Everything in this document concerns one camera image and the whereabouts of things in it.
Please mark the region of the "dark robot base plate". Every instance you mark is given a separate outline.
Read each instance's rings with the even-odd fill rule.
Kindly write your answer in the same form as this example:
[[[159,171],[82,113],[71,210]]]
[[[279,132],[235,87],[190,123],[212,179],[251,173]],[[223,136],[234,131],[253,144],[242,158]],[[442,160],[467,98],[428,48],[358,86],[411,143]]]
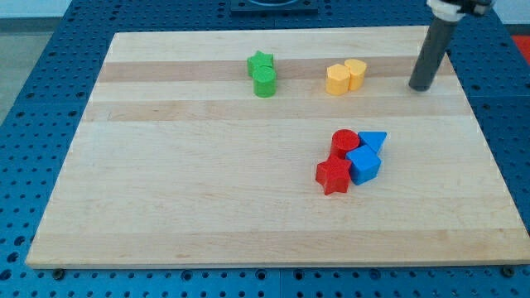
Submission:
[[[231,0],[230,12],[235,15],[249,13],[318,13],[316,0]]]

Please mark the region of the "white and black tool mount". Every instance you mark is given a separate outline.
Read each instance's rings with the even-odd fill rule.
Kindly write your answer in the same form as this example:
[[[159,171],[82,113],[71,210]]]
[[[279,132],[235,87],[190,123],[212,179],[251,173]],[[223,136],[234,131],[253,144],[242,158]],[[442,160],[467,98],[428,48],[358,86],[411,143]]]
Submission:
[[[427,0],[435,17],[446,22],[459,22],[465,15],[482,17],[495,4],[494,0]]]

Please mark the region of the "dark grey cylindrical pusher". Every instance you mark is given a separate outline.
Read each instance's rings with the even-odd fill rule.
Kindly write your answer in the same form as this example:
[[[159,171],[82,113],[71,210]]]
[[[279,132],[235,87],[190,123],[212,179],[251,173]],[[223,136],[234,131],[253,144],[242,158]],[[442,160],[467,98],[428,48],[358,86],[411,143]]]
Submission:
[[[431,87],[457,24],[433,18],[408,82],[411,89],[425,92]]]

